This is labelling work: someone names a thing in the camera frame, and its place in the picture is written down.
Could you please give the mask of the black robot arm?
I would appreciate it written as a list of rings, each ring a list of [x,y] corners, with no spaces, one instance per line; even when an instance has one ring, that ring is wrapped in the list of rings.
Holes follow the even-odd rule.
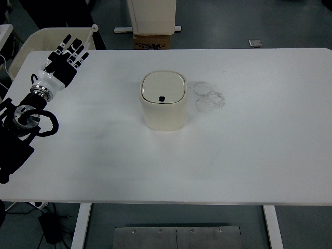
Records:
[[[18,104],[10,98],[1,102],[1,183],[9,182],[10,175],[19,169],[34,152],[30,145],[35,137],[57,133],[59,122],[45,107],[55,94],[65,89],[74,79],[78,68],[88,57],[84,45],[71,35],[57,46],[32,74],[29,93]]]

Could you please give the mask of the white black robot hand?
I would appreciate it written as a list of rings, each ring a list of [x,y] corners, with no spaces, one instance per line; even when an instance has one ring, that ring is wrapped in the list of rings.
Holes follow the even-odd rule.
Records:
[[[55,52],[53,51],[43,62],[38,72],[37,84],[49,89],[52,93],[66,88],[76,76],[76,68],[79,68],[89,56],[89,53],[85,52],[76,60],[78,55],[84,50],[84,46],[81,46],[82,41],[77,38],[64,53],[61,53],[71,37],[71,34],[68,34],[64,38],[57,46]]]

